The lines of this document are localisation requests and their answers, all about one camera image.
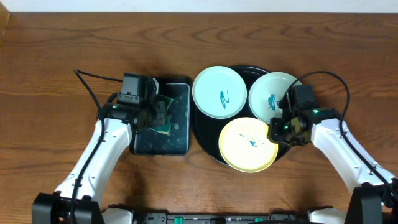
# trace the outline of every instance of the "cable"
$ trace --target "cable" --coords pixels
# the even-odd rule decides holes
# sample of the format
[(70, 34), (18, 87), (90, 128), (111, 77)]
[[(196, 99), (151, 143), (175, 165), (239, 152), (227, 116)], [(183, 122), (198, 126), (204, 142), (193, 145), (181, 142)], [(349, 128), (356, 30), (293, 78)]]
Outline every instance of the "cable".
[(337, 78), (345, 87), (346, 92), (347, 92), (347, 100), (346, 100), (346, 104), (344, 106), (343, 112), (341, 114), (338, 126), (340, 129), (340, 134), (341, 137), (343, 137), (343, 139), (346, 141), (347, 145), (354, 151), (354, 153), (362, 160), (362, 162), (365, 163), (365, 165), (369, 168), (371, 174), (373, 173), (374, 175), (376, 175), (376, 177), (378, 177), (381, 182), (383, 182), (383, 184), (388, 188), (388, 190), (393, 194), (395, 200), (398, 202), (398, 194), (397, 192), (391, 187), (391, 185), (388, 183), (388, 181), (376, 170), (376, 166), (372, 166), (372, 164), (370, 164), (363, 156), (361, 153), (358, 152), (358, 150), (351, 144), (351, 142), (348, 140), (346, 133), (343, 131), (343, 120), (344, 120), (344, 116), (347, 112), (348, 109), (348, 105), (349, 105), (349, 99), (350, 99), (350, 94), (349, 94), (349, 90), (348, 90), (348, 86), (347, 84), (344, 82), (344, 80), (339, 77), (338, 75), (332, 73), (332, 72), (328, 72), (328, 71), (316, 71), (316, 72), (310, 72), (307, 73), (303, 76), (301, 76), (300, 78), (296, 79), (289, 87), (288, 87), (288, 92), (290, 90), (290, 88), (298, 81), (304, 79), (305, 77), (309, 76), (309, 75), (313, 75), (313, 74), (320, 74), (320, 73), (325, 73), (328, 75), (331, 75), (335, 78)]
[[(91, 97), (94, 100), (95, 105), (98, 108), (98, 111), (101, 109), (100, 103), (97, 100), (97, 97), (95, 97), (93, 91), (91, 90), (91, 88), (87, 85), (87, 83), (84, 81), (84, 79), (81, 77), (81, 75), (79, 74), (79, 70), (75, 70), (75, 74), (77, 75), (77, 77), (79, 78), (79, 80), (82, 82), (82, 84), (86, 87), (88, 93), (91, 95)], [(77, 195), (77, 191), (79, 189), (80, 183), (81, 183), (81, 179), (83, 178), (83, 174), (86, 171), (86, 168), (88, 167), (88, 164), (90, 163), (91, 159), (94, 157), (95, 152), (97, 151), (97, 149), (99, 148), (100, 144), (102, 143), (102, 140), (104, 138), (105, 135), (105, 120), (102, 117), (101, 118), (101, 134), (98, 138), (98, 142), (95, 145), (93, 151), (91, 152), (91, 154), (88, 156), (86, 162), (84, 163), (83, 167), (81, 168), (81, 171), (78, 175), (78, 177), (75, 179), (75, 186), (73, 187), (73, 192), (72, 192), (72, 198), (70, 200), (70, 223), (74, 224), (75, 223), (75, 203), (76, 203), (76, 195)]]
[(94, 74), (91, 74), (91, 73), (88, 73), (88, 72), (83, 72), (83, 71), (80, 71), (80, 70), (77, 70), (77, 69), (75, 70), (75, 73), (76, 72), (78, 72), (80, 74), (83, 74), (83, 75), (88, 75), (88, 76), (95, 77), (95, 78), (102, 78), (102, 79), (109, 80), (109, 81), (123, 82), (123, 80), (118, 79), (118, 78), (102, 77), (101, 75), (94, 75)]
[(287, 217), (289, 218), (289, 220), (292, 220), (292, 218), (290, 217), (290, 215), (283, 209), (283, 208), (275, 208), (273, 209), (272, 212), (270, 212), (270, 214), (268, 215), (268, 220), (271, 220), (271, 215), (274, 214), (275, 211), (283, 211), (285, 213), (285, 215), (287, 215)]

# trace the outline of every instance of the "blue drawing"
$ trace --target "blue drawing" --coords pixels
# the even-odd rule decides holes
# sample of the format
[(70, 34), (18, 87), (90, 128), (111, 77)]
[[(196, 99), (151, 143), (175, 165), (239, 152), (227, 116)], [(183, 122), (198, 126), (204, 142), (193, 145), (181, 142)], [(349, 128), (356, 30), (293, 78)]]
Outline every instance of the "blue drawing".
[(220, 100), (221, 100), (221, 104), (223, 105), (223, 108), (226, 108), (225, 103), (229, 103), (229, 96), (228, 96), (228, 90), (226, 91), (226, 96), (228, 97), (228, 100), (225, 99), (224, 97), (224, 92), (220, 92)]
[(244, 138), (245, 138), (246, 140), (248, 140), (252, 146), (257, 147), (257, 146), (256, 146), (256, 141), (255, 141), (253, 138), (252, 138), (252, 139), (248, 139), (248, 138), (246, 138), (246, 137), (244, 137)]
[(271, 96), (268, 97), (268, 103), (269, 103), (268, 108), (271, 108), (272, 110), (276, 110), (275, 103), (277, 103), (277, 102), (276, 102), (274, 94), (271, 94)]

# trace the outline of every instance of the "wooden table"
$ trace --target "wooden table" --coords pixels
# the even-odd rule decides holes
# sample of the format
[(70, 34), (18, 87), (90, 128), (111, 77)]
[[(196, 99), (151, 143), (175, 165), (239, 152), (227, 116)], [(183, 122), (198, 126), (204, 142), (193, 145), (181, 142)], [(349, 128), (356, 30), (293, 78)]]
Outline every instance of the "wooden table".
[[(212, 65), (251, 64), (296, 77), (341, 75), (351, 90), (346, 122), (382, 166), (398, 175), (398, 15), (394, 14), (18, 14), (0, 48), (0, 223), (30, 223), (39, 192), (52, 193), (93, 132), (96, 108), (73, 69), (192, 79)], [(120, 83), (86, 77), (101, 103)], [(345, 91), (325, 75), (304, 80), (323, 106), (342, 110)], [(191, 135), (186, 156), (126, 150), (102, 208), (268, 213), (320, 205), (347, 209), (351, 195), (312, 145), (265, 171), (224, 166)]]

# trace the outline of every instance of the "brown table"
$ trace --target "brown table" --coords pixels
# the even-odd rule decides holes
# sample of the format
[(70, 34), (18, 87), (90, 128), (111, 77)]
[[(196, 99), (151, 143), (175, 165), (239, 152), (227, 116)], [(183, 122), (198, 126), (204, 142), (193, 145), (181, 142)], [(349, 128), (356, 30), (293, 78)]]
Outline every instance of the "brown table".
[[(0, 48), (0, 222), (30, 223), (39, 192), (52, 193), (93, 132), (96, 108), (74, 68), (192, 79), (212, 65), (251, 64), (296, 77), (341, 75), (351, 90), (346, 122), (398, 174), (398, 15), (394, 14), (11, 14)], [(120, 83), (86, 77), (100, 102)], [(325, 75), (304, 80), (323, 106), (342, 110), (345, 91)], [(347, 209), (350, 194), (312, 145), (263, 172), (245, 174), (206, 154), (191, 135), (186, 156), (126, 150), (102, 208), (268, 213), (319, 205)]]

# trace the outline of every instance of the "green object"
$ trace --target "green object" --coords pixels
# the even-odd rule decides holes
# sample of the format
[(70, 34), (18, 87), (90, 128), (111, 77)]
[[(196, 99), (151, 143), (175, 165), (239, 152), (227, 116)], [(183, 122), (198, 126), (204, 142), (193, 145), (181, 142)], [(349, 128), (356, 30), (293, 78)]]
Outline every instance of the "green object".
[(174, 224), (182, 224), (182, 221), (183, 221), (182, 217), (175, 217), (174, 218)]
[[(154, 101), (163, 101), (164, 105), (166, 106), (166, 111), (168, 111), (170, 104), (172, 104), (172, 102), (173, 102), (173, 99), (170, 97), (164, 96), (164, 95), (156, 95), (154, 98)], [(171, 123), (171, 120), (169, 119), (169, 117), (167, 117), (166, 119), (167, 119), (166, 124), (161, 125), (161, 126), (156, 126), (156, 127), (150, 128), (150, 129), (156, 131), (157, 133), (168, 134), (172, 127), (172, 123)]]

